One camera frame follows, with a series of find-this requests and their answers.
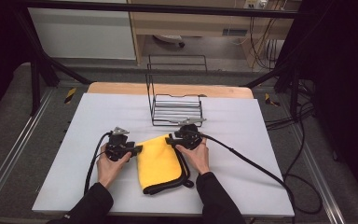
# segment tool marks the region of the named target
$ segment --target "yellow cloth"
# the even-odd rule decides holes
[[[141,188],[167,183],[179,178],[182,168],[178,157],[165,138],[168,134],[138,143],[142,152],[138,154],[138,178]]]

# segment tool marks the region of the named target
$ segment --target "white tabletop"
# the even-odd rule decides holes
[[[257,100],[201,98],[207,119],[200,131],[235,148],[242,155],[282,178]],[[85,93],[56,159],[34,203],[43,213],[66,212],[83,196],[94,150],[104,133],[115,127],[130,131],[129,141],[141,142],[178,127],[153,126],[147,95]],[[241,213],[252,217],[292,217],[288,195],[275,180],[227,149],[208,141],[210,165]],[[190,179],[197,172],[191,169]],[[97,180],[94,167],[90,185]],[[110,213],[132,216],[197,216],[202,203],[195,188],[178,187],[144,195],[132,158],[109,189],[115,200]]]

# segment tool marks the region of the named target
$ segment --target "yellow tape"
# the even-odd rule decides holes
[[[76,88],[72,88],[71,90],[68,91],[68,94],[66,95],[64,101],[65,104],[71,103],[72,97],[74,96],[75,92],[76,92]]]
[[[278,102],[273,102],[273,101],[271,101],[271,100],[269,99],[269,94],[268,94],[268,93],[266,93],[266,104],[268,104],[268,105],[275,105],[275,106],[280,106],[280,105],[281,105],[281,104],[278,103]]]

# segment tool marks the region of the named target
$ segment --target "metal rail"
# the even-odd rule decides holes
[[[16,143],[13,145],[12,149],[8,153],[5,161],[2,163],[0,167],[0,191],[2,187],[5,185],[8,176],[10,175],[11,171],[14,168],[17,160],[19,159],[22,151],[24,150],[29,138],[31,137],[34,128],[36,127],[39,120],[42,118],[45,109],[48,106],[48,102],[50,97],[55,92],[54,88],[48,88],[45,91],[44,96],[41,100],[41,106],[36,111],[35,115],[28,119],[27,124],[25,125],[24,129],[22,130],[20,136],[18,137]]]

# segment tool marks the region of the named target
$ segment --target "microfiber towel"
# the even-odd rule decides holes
[[[189,188],[194,183],[188,180],[190,172],[182,154],[165,138],[165,134],[137,145],[142,145],[142,152],[138,154],[138,178],[144,194],[156,194],[165,189],[185,185]]]

